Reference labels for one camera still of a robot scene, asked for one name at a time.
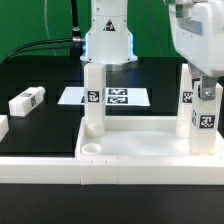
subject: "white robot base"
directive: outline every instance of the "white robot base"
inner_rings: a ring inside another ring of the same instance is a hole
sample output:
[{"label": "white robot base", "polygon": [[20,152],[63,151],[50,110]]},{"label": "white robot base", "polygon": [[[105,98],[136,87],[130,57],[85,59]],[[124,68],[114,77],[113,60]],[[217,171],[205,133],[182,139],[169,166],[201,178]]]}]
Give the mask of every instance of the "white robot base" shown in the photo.
[{"label": "white robot base", "polygon": [[92,26],[86,34],[83,62],[110,65],[109,70],[138,58],[133,54],[133,35],[127,28],[127,0],[92,0]]}]

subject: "circular hole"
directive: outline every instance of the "circular hole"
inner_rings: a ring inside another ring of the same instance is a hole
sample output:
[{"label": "circular hole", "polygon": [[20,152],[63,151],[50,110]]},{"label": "circular hole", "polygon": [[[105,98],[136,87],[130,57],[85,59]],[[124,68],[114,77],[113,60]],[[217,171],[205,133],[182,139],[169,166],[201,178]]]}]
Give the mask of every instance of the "circular hole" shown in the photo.
[{"label": "circular hole", "polygon": [[82,147],[82,153],[85,155],[96,155],[102,151],[100,144],[90,143]]}]

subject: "qr-like marker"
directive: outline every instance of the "qr-like marker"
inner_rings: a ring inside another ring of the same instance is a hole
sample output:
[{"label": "qr-like marker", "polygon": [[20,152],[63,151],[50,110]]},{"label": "qr-like marker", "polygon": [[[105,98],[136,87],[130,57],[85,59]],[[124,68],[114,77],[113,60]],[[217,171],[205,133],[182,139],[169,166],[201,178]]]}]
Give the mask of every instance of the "qr-like marker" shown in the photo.
[{"label": "qr-like marker", "polygon": [[106,91],[105,91],[105,88],[102,90],[102,101],[105,100],[105,97],[106,97]]},{"label": "qr-like marker", "polygon": [[192,113],[192,123],[196,127],[196,125],[197,125],[197,114],[194,110],[193,110],[193,113]]},{"label": "qr-like marker", "polygon": [[200,129],[214,129],[215,128],[215,115],[201,115]]},{"label": "qr-like marker", "polygon": [[87,91],[87,97],[89,103],[99,103],[100,102],[100,92],[99,91]]},{"label": "qr-like marker", "polygon": [[109,89],[109,95],[128,95],[127,89]]},{"label": "qr-like marker", "polygon": [[30,96],[32,96],[32,94],[30,94],[30,93],[23,93],[21,96],[22,97],[30,97]]},{"label": "qr-like marker", "polygon": [[182,103],[192,103],[193,92],[183,91]]},{"label": "qr-like marker", "polygon": [[36,98],[35,98],[35,96],[34,97],[32,97],[31,98],[31,105],[32,105],[32,107],[34,107],[35,105],[36,105]]},{"label": "qr-like marker", "polygon": [[107,100],[108,104],[128,104],[128,97],[112,97],[109,96]]}]

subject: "black cable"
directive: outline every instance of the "black cable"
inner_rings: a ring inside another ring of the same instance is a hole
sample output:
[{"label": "black cable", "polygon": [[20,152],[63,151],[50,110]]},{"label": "black cable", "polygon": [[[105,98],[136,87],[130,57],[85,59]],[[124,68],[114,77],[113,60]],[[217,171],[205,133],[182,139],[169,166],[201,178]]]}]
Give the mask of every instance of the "black cable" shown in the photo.
[{"label": "black cable", "polygon": [[159,36],[158,36],[157,30],[156,30],[156,25],[155,25],[155,21],[154,21],[153,15],[152,15],[149,0],[146,0],[146,4],[147,4],[147,7],[148,7],[149,17],[150,17],[149,20],[150,20],[150,23],[151,23],[151,26],[152,26],[152,29],[153,29],[153,33],[154,33],[154,36],[155,36],[155,39],[156,39],[156,42],[157,42],[157,46],[159,48],[161,56],[164,57],[163,50],[162,50],[162,47],[161,47],[160,42],[159,42]]},{"label": "black cable", "polygon": [[34,49],[29,49],[29,50],[18,51],[18,52],[15,52],[15,53],[11,54],[10,56],[5,57],[5,59],[0,63],[0,66],[4,63],[8,62],[12,57],[14,57],[18,54],[27,53],[27,52],[31,52],[31,51],[61,50],[61,49],[70,49],[70,46],[67,46],[67,47],[63,46],[63,47],[34,48]]},{"label": "black cable", "polygon": [[58,39],[58,40],[44,40],[44,41],[37,41],[29,44],[25,44],[21,47],[16,48],[15,50],[11,51],[0,63],[0,65],[4,64],[5,62],[8,61],[8,58],[13,56],[15,53],[18,53],[26,48],[38,46],[38,45],[47,45],[47,44],[59,44],[59,43],[72,43],[71,38],[67,39]]},{"label": "black cable", "polygon": [[77,1],[71,0],[72,5],[72,23],[73,27],[79,27]]}]

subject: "white paper sheet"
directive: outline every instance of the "white paper sheet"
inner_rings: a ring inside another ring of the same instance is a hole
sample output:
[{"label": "white paper sheet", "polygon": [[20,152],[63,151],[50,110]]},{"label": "white paper sheet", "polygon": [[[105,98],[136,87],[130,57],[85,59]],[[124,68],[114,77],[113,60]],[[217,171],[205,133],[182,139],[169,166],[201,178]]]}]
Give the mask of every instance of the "white paper sheet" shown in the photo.
[{"label": "white paper sheet", "polygon": [[[58,104],[84,105],[84,87],[66,87]],[[150,106],[144,88],[106,88],[108,106]]]}]

